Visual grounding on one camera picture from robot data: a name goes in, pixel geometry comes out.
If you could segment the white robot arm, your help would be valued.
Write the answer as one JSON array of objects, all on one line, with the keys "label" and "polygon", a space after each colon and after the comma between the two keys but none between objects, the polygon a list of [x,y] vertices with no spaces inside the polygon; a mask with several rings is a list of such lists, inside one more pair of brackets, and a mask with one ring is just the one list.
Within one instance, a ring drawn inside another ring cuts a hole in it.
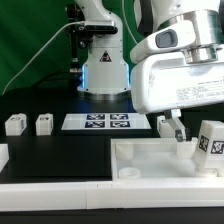
[{"label": "white robot arm", "polygon": [[140,114],[162,112],[189,141],[180,110],[224,101],[221,0],[151,0],[153,33],[130,53],[131,96]]}]

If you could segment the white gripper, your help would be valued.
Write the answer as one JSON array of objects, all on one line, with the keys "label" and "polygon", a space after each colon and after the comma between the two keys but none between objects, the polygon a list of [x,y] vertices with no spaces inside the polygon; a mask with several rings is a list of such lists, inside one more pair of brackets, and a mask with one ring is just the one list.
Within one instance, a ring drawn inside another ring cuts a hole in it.
[{"label": "white gripper", "polygon": [[140,114],[164,112],[178,142],[190,142],[181,110],[224,102],[224,50],[214,62],[187,64],[182,52],[157,54],[131,72],[131,96]]}]

